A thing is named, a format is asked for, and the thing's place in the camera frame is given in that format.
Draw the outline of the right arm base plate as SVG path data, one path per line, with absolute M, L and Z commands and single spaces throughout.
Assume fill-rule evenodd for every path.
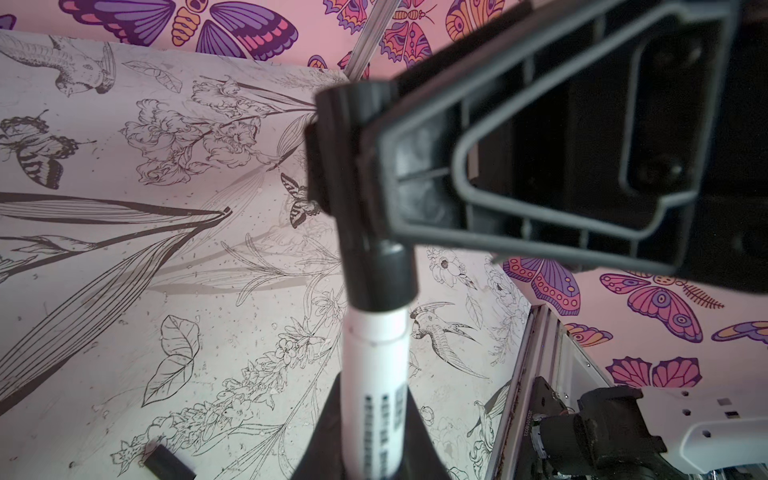
M 518 441 L 509 479 L 559 479 L 560 474 L 544 457 L 541 422 L 548 417 L 568 414 L 569 408 L 541 376 L 534 378 L 527 406 L 523 410 L 523 430 Z

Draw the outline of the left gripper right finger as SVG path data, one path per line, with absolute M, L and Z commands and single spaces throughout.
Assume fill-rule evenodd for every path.
M 410 391 L 407 391 L 403 458 L 393 479 L 450 479 L 450 475 L 435 450 L 426 425 L 419 413 L 418 406 Z

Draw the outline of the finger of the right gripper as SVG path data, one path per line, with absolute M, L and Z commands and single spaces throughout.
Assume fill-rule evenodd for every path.
M 766 292 L 765 2 L 524 3 L 368 82 L 394 240 Z

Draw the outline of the black pen cap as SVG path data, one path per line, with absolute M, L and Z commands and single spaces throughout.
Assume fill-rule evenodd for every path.
M 315 96 L 317 118 L 305 128 L 309 198 L 336 221 L 350 305 L 374 313 L 405 307 L 418 293 L 414 248 L 377 229 L 378 159 L 362 142 L 393 101 L 385 82 L 337 85 Z
M 158 480 L 195 480 L 196 473 L 165 446 L 158 444 L 144 466 Z

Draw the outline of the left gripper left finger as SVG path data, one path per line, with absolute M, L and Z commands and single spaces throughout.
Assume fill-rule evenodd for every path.
M 292 480 L 342 480 L 346 478 L 342 455 L 341 374 L 334 379 L 308 446 Z

